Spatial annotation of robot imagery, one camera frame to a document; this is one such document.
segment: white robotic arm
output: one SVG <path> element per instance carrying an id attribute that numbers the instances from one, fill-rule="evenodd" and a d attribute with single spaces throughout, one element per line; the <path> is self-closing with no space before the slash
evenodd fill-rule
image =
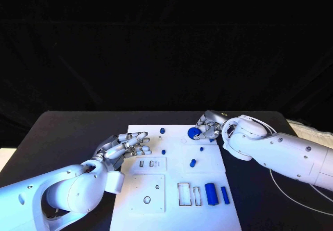
<path id="1" fill-rule="evenodd" d="M 276 130 L 260 120 L 242 115 L 206 111 L 196 128 L 205 133 L 193 139 L 214 139 L 222 134 L 224 149 L 241 160 L 257 162 L 284 176 L 333 191 L 333 149 Z"/>
<path id="2" fill-rule="evenodd" d="M 56 231 L 80 220 L 94 210 L 104 191 L 120 193 L 124 174 L 118 167 L 124 158 L 152 154 L 142 143 L 149 142 L 147 132 L 111 136 L 98 146 L 93 159 L 0 188 L 2 230 Z M 41 201 L 69 211 L 48 218 Z"/>

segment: black backdrop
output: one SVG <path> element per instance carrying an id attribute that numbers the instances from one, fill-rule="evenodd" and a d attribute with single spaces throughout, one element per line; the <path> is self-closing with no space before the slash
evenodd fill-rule
<path id="1" fill-rule="evenodd" d="M 323 6 L 110 4 L 0 3 L 2 146 L 48 110 L 273 110 L 333 129 Z"/>

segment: table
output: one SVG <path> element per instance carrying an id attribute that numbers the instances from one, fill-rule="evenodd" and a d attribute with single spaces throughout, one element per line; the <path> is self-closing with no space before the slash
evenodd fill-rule
<path id="1" fill-rule="evenodd" d="M 296 135 L 278 112 L 227 112 L 268 123 L 277 132 Z M 113 134 L 127 132 L 133 124 L 193 124 L 204 112 L 55 112 L 39 117 L 0 172 L 0 187 L 58 168 L 82 163 L 95 147 Z M 222 148 L 231 192 L 242 230 L 332 230 L 333 217 L 297 205 L 277 189 L 270 171 L 255 160 L 237 159 Z M 310 185 L 274 173 L 287 194 L 307 206 L 333 213 L 333 204 Z M 322 190 L 327 196 L 333 193 Z M 110 230 L 116 195 L 104 193 L 95 210 L 64 230 Z"/>

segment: oval hole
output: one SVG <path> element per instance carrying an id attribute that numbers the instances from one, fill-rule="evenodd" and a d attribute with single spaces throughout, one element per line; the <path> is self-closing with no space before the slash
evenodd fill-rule
<path id="1" fill-rule="evenodd" d="M 20 202 L 22 205 L 25 205 L 25 203 L 26 203 L 26 193 L 22 193 L 19 195 L 19 202 Z"/>
<path id="2" fill-rule="evenodd" d="M 147 196 L 146 198 L 144 198 L 144 204 L 149 204 L 150 203 L 150 197 Z"/>

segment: white platform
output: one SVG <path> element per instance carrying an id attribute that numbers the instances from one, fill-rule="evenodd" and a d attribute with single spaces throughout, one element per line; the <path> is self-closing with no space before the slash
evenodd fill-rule
<path id="1" fill-rule="evenodd" d="M 121 165 L 126 180 L 121 193 L 116 197 L 111 231 L 241 230 L 216 141 L 192 140 L 188 137 L 191 127 L 191 125 L 130 125 L 129 132 L 149 132 L 147 145 L 153 154 L 129 158 Z M 160 134 L 160 128 L 166 129 L 165 134 Z M 160 166 L 150 168 L 144 166 L 140 169 L 137 167 L 140 160 L 149 164 L 152 159 L 160 162 Z M 198 160 L 193 168 L 189 166 L 192 159 Z M 192 206 L 179 206 L 178 183 L 189 183 Z M 215 183 L 216 186 L 219 198 L 216 206 L 208 205 L 206 183 Z M 201 188 L 202 206 L 195 205 L 193 187 L 196 186 Z M 228 205 L 224 203 L 222 186 L 227 187 L 229 196 Z M 152 198 L 149 204 L 144 204 L 146 196 Z"/>

